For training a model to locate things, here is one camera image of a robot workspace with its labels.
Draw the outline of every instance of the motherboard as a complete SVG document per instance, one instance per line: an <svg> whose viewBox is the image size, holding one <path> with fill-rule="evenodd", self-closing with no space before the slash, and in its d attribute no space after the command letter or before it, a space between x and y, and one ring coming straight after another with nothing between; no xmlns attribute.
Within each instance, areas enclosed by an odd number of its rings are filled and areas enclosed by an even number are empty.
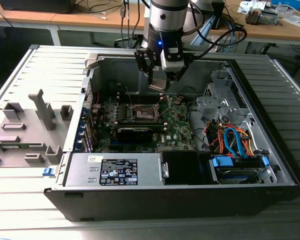
<svg viewBox="0 0 300 240"><path fill-rule="evenodd" d="M158 153L195 150L187 106L179 97L158 103L105 100L97 109L95 153Z"/></svg>

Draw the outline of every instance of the blue cable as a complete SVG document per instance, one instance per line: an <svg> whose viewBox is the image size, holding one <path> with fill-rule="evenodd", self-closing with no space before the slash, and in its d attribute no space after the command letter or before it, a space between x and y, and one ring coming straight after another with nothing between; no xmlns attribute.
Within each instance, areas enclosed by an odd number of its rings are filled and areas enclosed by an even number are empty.
<svg viewBox="0 0 300 240"><path fill-rule="evenodd" d="M228 22L228 21L225 21L225 22L229 25L230 29L232 30L232 26L231 26L230 22ZM232 43L233 38L234 38L234 32L231 32L230 43ZM230 45L228 46L228 48L226 49L225 52L227 53L229 51L229 49L230 49Z"/></svg>
<svg viewBox="0 0 300 240"><path fill-rule="evenodd" d="M233 131L234 132L234 135L235 135L235 138L236 138L236 144L238 146L238 150L239 150L239 154L244 158L248 158L248 156L246 155L246 152L244 150L244 148L242 147L241 145L241 139L240 139L240 135L239 133L237 132L237 130L235 130L234 128L230 127L230 128L227 128L225 131L224 131L224 135L223 135L223 140L224 140L224 145L225 147L233 154L233 156L236 158L237 157L237 154L235 151L233 151L233 149L229 146L228 144L228 132L229 131Z"/></svg>

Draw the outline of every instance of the green circuit board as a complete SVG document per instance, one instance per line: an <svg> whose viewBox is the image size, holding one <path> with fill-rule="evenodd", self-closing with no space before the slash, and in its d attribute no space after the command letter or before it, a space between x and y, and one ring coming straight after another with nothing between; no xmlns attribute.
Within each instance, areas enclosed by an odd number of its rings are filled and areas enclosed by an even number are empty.
<svg viewBox="0 0 300 240"><path fill-rule="evenodd" d="M165 114L160 117L166 130L162 133L153 133L152 141L143 144L118 144L116 139L115 114L119 107L126 109L124 121L127 125L133 121L132 106L130 104L118 105L114 101L106 101L103 106L102 124L98 124L98 143L94 148L95 153L158 153L162 150L195 150L195 142L190 136L190 128L187 123L187 109L185 102L174 102L174 98L162 101L159 105L159 113Z"/></svg>

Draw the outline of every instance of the clutter on desk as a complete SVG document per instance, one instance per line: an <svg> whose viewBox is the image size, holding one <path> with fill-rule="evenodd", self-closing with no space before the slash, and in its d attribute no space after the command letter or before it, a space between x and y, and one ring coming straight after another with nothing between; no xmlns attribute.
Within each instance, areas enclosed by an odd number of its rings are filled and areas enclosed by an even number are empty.
<svg viewBox="0 0 300 240"><path fill-rule="evenodd" d="M278 18L300 27L300 0L271 0L242 1L238 6L238 13L247 14L245 22L251 25L275 25Z"/></svg>
<svg viewBox="0 0 300 240"><path fill-rule="evenodd" d="M284 18L283 20L290 24L300 27L300 16L296 16L296 15L288 16L288 17Z"/></svg>
<svg viewBox="0 0 300 240"><path fill-rule="evenodd" d="M248 14L245 16L245 22L251 25L268 24L276 25L278 15L271 10L261 10L250 8Z"/></svg>

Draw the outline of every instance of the warning label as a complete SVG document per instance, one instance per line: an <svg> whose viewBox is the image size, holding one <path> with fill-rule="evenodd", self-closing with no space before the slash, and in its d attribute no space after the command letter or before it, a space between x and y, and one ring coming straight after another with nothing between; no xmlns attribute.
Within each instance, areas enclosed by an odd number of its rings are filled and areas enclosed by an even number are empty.
<svg viewBox="0 0 300 240"><path fill-rule="evenodd" d="M138 185L137 159L102 159L100 185Z"/></svg>

